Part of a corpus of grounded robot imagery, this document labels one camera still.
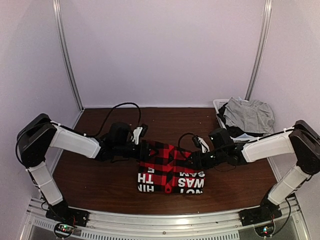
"vertical metal pole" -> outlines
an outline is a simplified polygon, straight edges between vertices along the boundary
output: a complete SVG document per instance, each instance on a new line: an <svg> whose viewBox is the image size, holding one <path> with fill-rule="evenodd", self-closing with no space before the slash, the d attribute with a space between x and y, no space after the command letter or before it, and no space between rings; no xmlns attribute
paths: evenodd
<svg viewBox="0 0 320 240"><path fill-rule="evenodd" d="M262 54L266 45L267 36L269 32L271 13L272 13L272 0L265 0L258 49L255 56L255 61L254 61L254 65L251 73L249 86L246 91L245 100L250 100L256 80L257 80L260 64L262 61Z"/></svg>
<svg viewBox="0 0 320 240"><path fill-rule="evenodd" d="M66 36L64 31L64 25L62 21L61 9L60 9L60 0L53 0L52 3L53 3L54 16L55 16L57 29L58 29L58 35L60 39L60 45L61 45L62 57L63 57L65 69L68 75L68 79L71 85L71 90L72 90L76 105L79 111L82 111L84 107L81 102L80 94L75 81L74 72L72 70L72 66L70 62L70 57L69 57L68 48L67 48L67 41L66 41Z"/></svg>

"folded clothes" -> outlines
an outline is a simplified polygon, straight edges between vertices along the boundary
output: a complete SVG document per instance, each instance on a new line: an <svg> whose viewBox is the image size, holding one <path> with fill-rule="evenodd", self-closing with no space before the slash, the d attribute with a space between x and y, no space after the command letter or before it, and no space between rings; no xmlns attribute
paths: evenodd
<svg viewBox="0 0 320 240"><path fill-rule="evenodd" d="M245 133L270 133L275 123L271 107L259 100L236 100L231 98L223 116L229 127L238 127Z"/></svg>

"wooden table surface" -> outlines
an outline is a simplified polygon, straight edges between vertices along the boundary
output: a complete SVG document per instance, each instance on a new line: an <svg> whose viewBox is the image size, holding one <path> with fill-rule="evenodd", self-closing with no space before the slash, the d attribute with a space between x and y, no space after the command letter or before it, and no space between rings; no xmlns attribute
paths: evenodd
<svg viewBox="0 0 320 240"><path fill-rule="evenodd" d="M149 126L145 139L177 145L186 132L195 133L213 146L208 133L219 127L213 108L142 108L142 123ZM76 130L95 134L109 109L86 109ZM134 128L136 108L116 109L103 133L113 122L126 122ZM196 150L191 138L181 147ZM233 166L216 167L227 171ZM276 179L266 159L228 172L206 170L203 194L142 193L137 189L138 163L135 159L110 163L98 162L64 151L53 177L71 207L124 214L191 214L210 213L256 206Z"/></svg>

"black and red checkered fabric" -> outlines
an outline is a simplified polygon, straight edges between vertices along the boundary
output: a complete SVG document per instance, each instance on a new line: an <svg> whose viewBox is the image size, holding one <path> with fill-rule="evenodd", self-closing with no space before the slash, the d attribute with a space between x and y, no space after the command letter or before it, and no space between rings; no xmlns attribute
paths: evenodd
<svg viewBox="0 0 320 240"><path fill-rule="evenodd" d="M186 167L186 158L179 148L157 141L146 141L150 155L141 160L138 169L140 192L164 192L167 194L201 194L205 184L205 173ZM181 149L189 157L191 152Z"/></svg>

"white wall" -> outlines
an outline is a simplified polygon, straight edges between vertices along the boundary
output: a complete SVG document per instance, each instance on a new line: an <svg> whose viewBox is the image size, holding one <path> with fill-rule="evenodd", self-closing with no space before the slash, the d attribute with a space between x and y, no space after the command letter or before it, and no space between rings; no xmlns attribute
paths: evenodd
<svg viewBox="0 0 320 240"><path fill-rule="evenodd" d="M303 119L320 133L320 2L273 1L272 19L253 99L269 103L277 131ZM294 155L276 159L282 175ZM320 174L297 192L311 238L319 239Z"/></svg>
<svg viewBox="0 0 320 240"><path fill-rule="evenodd" d="M51 0L0 1L0 33L0 239L14 240L35 192L15 157L17 133L42 112L70 126L78 110Z"/></svg>
<svg viewBox="0 0 320 240"><path fill-rule="evenodd" d="M212 107L244 97L264 0L61 1L86 107Z"/></svg>

